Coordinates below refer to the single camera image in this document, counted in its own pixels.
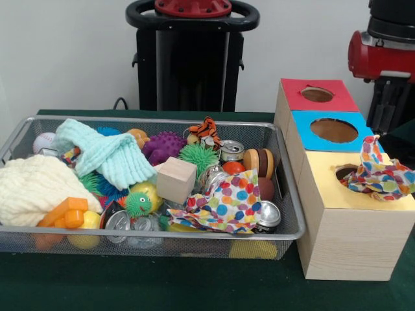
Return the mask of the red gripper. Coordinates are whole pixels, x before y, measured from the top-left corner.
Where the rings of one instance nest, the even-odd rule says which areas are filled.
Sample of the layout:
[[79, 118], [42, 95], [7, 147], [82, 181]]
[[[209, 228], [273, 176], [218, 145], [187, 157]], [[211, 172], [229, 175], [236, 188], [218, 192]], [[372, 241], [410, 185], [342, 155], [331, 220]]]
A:
[[[348, 68], [355, 78], [375, 80], [368, 127], [391, 132], [412, 120], [412, 84], [408, 81], [414, 81], [413, 44], [375, 38], [357, 30], [348, 47]], [[394, 107], [391, 118], [389, 105]]]

